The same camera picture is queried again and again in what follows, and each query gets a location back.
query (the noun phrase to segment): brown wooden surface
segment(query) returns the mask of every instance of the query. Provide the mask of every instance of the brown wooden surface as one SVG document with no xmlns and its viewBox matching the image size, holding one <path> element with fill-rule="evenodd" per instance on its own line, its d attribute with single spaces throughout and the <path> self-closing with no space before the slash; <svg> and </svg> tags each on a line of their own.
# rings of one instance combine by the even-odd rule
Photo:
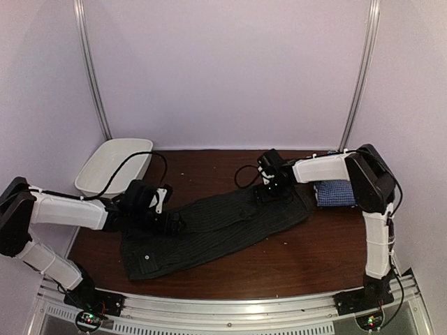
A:
<svg viewBox="0 0 447 335">
<path fill-rule="evenodd" d="M 256 164 L 262 151 L 165 151 L 166 183 L 174 194 L 166 208 L 235 189 L 233 175 Z M 283 151 L 285 158 L 305 151 Z M 163 164 L 153 161 L 146 180 L 157 185 Z M 253 177 L 240 175 L 240 183 Z M 251 299 L 288 297 L 362 285 L 365 226 L 357 209 L 315 209 L 310 219 L 243 251 L 176 274 L 130 282 L 119 256 L 119 233 L 81 229 L 70 259 L 79 262 L 100 288 L 176 298 Z"/>
</svg>

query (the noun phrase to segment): black garment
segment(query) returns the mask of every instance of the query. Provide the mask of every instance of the black garment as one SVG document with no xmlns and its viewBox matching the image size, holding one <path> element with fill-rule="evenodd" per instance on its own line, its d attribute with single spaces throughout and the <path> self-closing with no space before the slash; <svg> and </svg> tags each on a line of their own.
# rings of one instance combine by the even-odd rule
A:
<svg viewBox="0 0 447 335">
<path fill-rule="evenodd" d="M 121 254 L 131 281 L 156 278 L 229 255 L 309 217 L 306 195 L 290 186 L 257 204 L 253 188 L 200 199 L 173 209 L 186 222 L 175 237 L 141 230 L 123 233 Z"/>
</svg>

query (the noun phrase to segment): folded blue cloth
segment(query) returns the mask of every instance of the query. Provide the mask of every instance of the folded blue cloth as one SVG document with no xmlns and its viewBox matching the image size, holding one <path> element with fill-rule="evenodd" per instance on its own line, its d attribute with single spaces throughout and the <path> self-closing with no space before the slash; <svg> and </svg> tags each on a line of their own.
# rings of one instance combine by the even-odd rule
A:
<svg viewBox="0 0 447 335">
<path fill-rule="evenodd" d="M 356 199 L 348 180 L 327 180 L 315 183 L 318 207 L 355 206 Z"/>
</svg>

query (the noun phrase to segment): white plastic bin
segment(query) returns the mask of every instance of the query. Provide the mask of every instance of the white plastic bin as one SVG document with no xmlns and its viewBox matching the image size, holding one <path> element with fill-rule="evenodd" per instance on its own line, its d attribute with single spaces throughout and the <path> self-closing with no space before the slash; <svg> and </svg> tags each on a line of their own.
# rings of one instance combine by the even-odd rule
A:
<svg viewBox="0 0 447 335">
<path fill-rule="evenodd" d="M 75 187 L 87 197 L 100 193 L 113 172 L 131 154 L 151 151 L 154 144 L 150 140 L 138 138 L 118 138 L 103 143 L 85 163 L 75 180 Z M 131 158 L 113 179 L 103 197 L 113 198 L 123 193 L 134 179 L 142 179 L 152 155 Z"/>
</svg>

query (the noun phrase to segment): metal frame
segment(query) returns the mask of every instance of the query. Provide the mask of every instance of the metal frame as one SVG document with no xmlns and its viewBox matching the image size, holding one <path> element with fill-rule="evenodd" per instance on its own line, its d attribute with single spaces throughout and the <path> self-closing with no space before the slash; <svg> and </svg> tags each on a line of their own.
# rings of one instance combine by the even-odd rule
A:
<svg viewBox="0 0 447 335">
<path fill-rule="evenodd" d="M 111 140 L 112 132 L 110 131 L 107 116 L 105 115 L 104 105 L 101 99 L 101 94 L 99 92 L 98 80 L 96 78 L 96 73 L 93 65 L 93 57 L 91 55 L 89 36 L 87 33 L 87 23 L 85 21 L 84 1 L 73 0 L 73 4 L 75 6 L 75 18 L 79 30 L 82 55 L 84 58 L 85 69 L 87 71 L 87 78 L 89 80 L 91 96 L 93 98 L 96 114 L 99 120 L 99 126 L 101 127 L 104 139 Z"/>
<path fill-rule="evenodd" d="M 366 28 L 365 44 L 363 46 L 362 61 L 358 72 L 357 84 L 354 90 L 354 96 L 351 102 L 351 109 L 344 128 L 342 141 L 340 142 L 339 151 L 346 148 L 346 144 L 351 136 L 354 121 L 356 120 L 358 108 L 362 100 L 363 90 L 367 79 L 368 70 L 371 64 L 372 53 L 376 44 L 377 29 L 379 27 L 380 16 L 380 0 L 371 0 L 369 7 L 368 24 Z"/>
<path fill-rule="evenodd" d="M 420 335 L 431 335 L 432 328 L 419 288 L 412 275 L 402 277 L 405 301 L 411 306 Z M 396 306 L 401 291 L 396 280 L 391 281 Z M 338 316 L 332 296 L 336 292 L 301 297 L 252 300 L 169 299 L 122 293 L 126 298 L 122 315 L 110 317 L 104 330 L 115 334 L 294 334 L 306 329 L 323 329 L 315 334 L 333 334 L 334 321 L 354 318 L 354 314 Z M 38 335 L 45 316 L 51 315 L 69 322 L 78 310 L 64 305 L 64 296 L 56 284 L 44 280 L 34 306 L 28 335 Z"/>
</svg>

